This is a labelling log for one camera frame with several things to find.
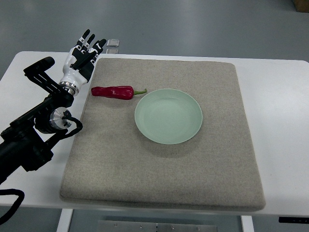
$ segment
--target metal plate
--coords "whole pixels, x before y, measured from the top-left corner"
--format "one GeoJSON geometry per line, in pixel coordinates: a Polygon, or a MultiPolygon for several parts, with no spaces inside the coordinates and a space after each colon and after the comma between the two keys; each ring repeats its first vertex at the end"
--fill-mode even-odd
{"type": "Polygon", "coordinates": [[[108,48],[106,49],[106,54],[118,54],[119,50],[116,48],[108,48]]]}
{"type": "Polygon", "coordinates": [[[119,46],[119,40],[116,39],[109,39],[107,41],[107,47],[118,47],[119,46]]]}
{"type": "Polygon", "coordinates": [[[97,232],[217,232],[217,227],[209,225],[99,220],[97,232]]]}
{"type": "Polygon", "coordinates": [[[156,223],[134,221],[98,221],[97,232],[156,232],[156,223]]]}

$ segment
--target green pepper stem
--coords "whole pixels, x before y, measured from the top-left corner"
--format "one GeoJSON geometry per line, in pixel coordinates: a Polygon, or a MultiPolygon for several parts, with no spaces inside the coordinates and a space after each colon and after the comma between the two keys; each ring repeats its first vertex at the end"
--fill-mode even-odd
{"type": "Polygon", "coordinates": [[[143,91],[134,91],[134,95],[143,94],[143,93],[147,93],[147,89],[145,89],[143,91]]]}

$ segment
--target light green plate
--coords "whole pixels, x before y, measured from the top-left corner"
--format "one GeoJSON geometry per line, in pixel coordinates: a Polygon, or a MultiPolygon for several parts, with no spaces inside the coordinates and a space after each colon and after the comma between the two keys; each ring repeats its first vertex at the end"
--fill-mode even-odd
{"type": "Polygon", "coordinates": [[[197,101],[176,89],[148,93],[135,109],[135,122],[140,132],[160,144],[179,144],[191,139],[202,121],[197,101]]]}

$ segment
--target white robotic hand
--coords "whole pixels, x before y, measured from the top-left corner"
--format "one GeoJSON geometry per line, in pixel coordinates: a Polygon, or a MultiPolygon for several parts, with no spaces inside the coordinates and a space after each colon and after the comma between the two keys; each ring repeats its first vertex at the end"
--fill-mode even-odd
{"type": "Polygon", "coordinates": [[[70,50],[63,66],[64,76],[59,85],[73,96],[76,96],[82,85],[90,80],[94,64],[106,43],[106,40],[102,39],[95,42],[93,47],[89,49],[90,43],[95,37],[92,34],[88,41],[85,42],[89,33],[90,30],[88,29],[79,39],[76,46],[70,50]]]}

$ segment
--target white table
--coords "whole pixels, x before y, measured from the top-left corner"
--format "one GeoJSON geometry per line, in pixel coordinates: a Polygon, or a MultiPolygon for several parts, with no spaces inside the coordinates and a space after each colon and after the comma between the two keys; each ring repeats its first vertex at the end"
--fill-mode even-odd
{"type": "MultiPolygon", "coordinates": [[[[23,69],[52,56],[56,63],[47,73],[56,82],[62,78],[67,53],[21,52],[0,81],[0,132],[9,123],[43,101],[47,92],[29,81],[23,69]]],[[[309,64],[297,60],[240,58],[164,57],[101,54],[108,58],[140,58],[229,62],[236,66],[239,85],[252,135],[256,160],[265,193],[263,210],[227,213],[235,215],[309,216],[309,64]]],[[[70,111],[81,116],[89,84],[82,87],[70,111]]],[[[42,135],[43,140],[49,135],[42,135]]],[[[34,172],[18,168],[0,186],[25,192],[22,206],[128,210],[104,205],[63,202],[59,198],[61,179],[73,138],[60,141],[53,159],[34,172]]],[[[11,205],[15,197],[0,197],[0,205],[11,205]]]]}

